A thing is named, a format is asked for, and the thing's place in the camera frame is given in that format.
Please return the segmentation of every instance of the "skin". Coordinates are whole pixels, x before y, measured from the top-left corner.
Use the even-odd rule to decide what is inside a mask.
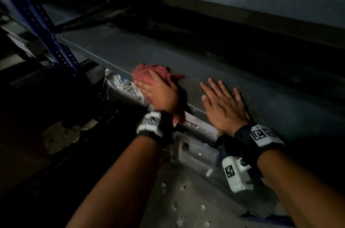
[[[155,84],[135,82],[155,109],[180,111],[178,87],[150,71]],[[201,83],[209,121],[234,136],[250,123],[240,92],[234,97],[225,85],[209,79]],[[151,138],[138,136],[85,198],[67,227],[138,227],[152,188],[162,148]],[[345,199],[281,151],[269,150],[257,165],[298,228],[345,227]]]

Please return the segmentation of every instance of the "debris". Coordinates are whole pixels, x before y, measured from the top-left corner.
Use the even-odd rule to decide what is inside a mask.
[[[213,169],[209,169],[209,170],[207,171],[207,173],[206,173],[206,176],[207,176],[207,177],[210,177],[210,175],[212,174],[212,172],[213,172]]]
[[[183,227],[183,217],[177,219],[176,221],[176,227]]]
[[[174,203],[173,203],[172,209],[173,209],[174,211],[176,211],[176,210],[178,209],[177,202],[174,202]]]

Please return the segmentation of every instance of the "right hand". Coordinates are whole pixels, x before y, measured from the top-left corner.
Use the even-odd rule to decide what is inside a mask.
[[[209,78],[208,82],[211,87],[200,83],[206,93],[201,97],[206,115],[215,128],[234,137],[238,129],[250,124],[241,94],[234,88],[234,99],[222,81],[218,85]]]

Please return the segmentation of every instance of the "left hand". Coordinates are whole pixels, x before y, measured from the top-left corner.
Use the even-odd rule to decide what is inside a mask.
[[[157,110],[165,110],[170,114],[178,113],[180,97],[178,87],[173,82],[169,85],[153,70],[149,70],[155,84],[150,85],[140,81],[134,81],[140,91],[152,100],[153,107]]]

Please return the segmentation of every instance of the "red cloth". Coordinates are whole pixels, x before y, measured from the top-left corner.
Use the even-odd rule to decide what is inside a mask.
[[[145,65],[145,64],[138,64],[135,69],[132,71],[132,78],[136,81],[141,81],[147,84],[154,85],[155,82],[151,77],[151,74],[149,73],[149,70],[153,70],[156,73],[158,73],[165,81],[167,82],[176,82],[179,79],[183,78],[182,74],[171,74],[169,72],[168,67],[163,67],[161,65]],[[151,98],[145,95],[145,98],[149,101],[149,103],[152,104]],[[182,115],[182,112],[179,112],[178,114],[174,114],[173,116],[173,124],[175,125],[176,122],[184,121],[184,112]]]

